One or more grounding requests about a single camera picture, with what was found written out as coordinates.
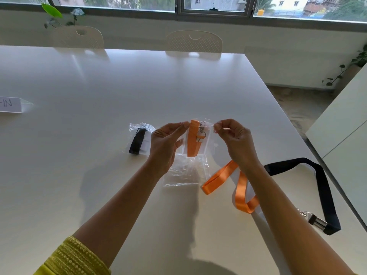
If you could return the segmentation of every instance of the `orange strap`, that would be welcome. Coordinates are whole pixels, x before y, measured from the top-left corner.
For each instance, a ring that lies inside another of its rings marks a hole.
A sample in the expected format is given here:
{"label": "orange strap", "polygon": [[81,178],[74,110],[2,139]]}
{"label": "orange strap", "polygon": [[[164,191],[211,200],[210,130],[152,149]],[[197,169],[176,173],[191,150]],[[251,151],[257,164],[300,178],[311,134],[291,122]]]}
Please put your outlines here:
{"label": "orange strap", "polygon": [[[222,169],[216,172],[207,182],[202,185],[202,190],[205,194],[212,193],[215,189],[221,186],[227,178],[236,170],[238,165],[236,162],[231,160],[227,165],[225,165]],[[253,213],[255,207],[259,205],[259,200],[255,196],[252,198],[248,203],[245,201],[245,194],[246,194],[246,186],[247,186],[247,177],[244,173],[240,172],[240,176],[238,178],[236,194],[235,194],[235,203],[236,208],[247,212]]]}
{"label": "orange strap", "polygon": [[200,122],[191,120],[189,133],[187,134],[187,156],[195,157],[199,153],[201,142],[198,139],[204,139],[205,136],[198,135]]}

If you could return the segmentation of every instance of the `paper sign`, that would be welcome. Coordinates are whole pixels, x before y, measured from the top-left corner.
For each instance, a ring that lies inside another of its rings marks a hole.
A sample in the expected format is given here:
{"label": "paper sign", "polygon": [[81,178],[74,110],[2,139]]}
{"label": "paper sign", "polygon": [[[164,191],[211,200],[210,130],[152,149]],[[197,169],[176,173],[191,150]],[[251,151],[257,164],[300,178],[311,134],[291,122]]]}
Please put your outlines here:
{"label": "paper sign", "polygon": [[21,99],[18,97],[0,96],[0,112],[21,113]]}

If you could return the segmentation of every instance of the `chair backrest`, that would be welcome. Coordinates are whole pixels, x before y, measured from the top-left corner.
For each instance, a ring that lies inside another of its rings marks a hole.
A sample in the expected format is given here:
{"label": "chair backrest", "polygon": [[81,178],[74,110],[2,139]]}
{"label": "chair backrest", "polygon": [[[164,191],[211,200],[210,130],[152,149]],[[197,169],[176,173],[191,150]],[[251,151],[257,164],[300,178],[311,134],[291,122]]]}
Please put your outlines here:
{"label": "chair backrest", "polygon": [[222,49],[222,39],[211,32],[183,30],[167,36],[167,51],[222,53]]}
{"label": "chair backrest", "polygon": [[53,47],[103,49],[103,36],[96,28],[86,26],[62,26],[51,33]]}

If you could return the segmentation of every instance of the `yellow sleeve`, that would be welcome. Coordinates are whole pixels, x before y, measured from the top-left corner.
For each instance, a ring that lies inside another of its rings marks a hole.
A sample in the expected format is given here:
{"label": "yellow sleeve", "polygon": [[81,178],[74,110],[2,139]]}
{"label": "yellow sleeve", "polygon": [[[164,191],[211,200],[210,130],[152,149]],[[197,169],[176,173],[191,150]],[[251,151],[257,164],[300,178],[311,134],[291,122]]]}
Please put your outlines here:
{"label": "yellow sleeve", "polygon": [[34,275],[110,275],[111,270],[84,244],[69,236]]}

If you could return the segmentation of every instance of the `white desk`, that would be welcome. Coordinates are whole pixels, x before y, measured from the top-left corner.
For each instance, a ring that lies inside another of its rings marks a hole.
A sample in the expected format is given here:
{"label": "white desk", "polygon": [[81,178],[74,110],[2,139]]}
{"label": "white desk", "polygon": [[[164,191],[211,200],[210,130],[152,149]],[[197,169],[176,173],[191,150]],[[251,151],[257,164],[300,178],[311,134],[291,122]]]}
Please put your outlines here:
{"label": "white desk", "polygon": [[[130,122],[232,117],[253,133],[263,164],[315,160],[245,55],[219,60],[158,51],[0,47],[0,95],[34,103],[0,115],[0,266],[30,274],[141,166],[122,154]],[[218,138],[213,171],[229,161]],[[322,215],[305,166],[274,177],[296,206]],[[268,228],[232,204],[229,179],[154,189],[112,265],[114,274],[287,274]],[[367,273],[367,234],[331,184],[342,231],[323,235]]]}

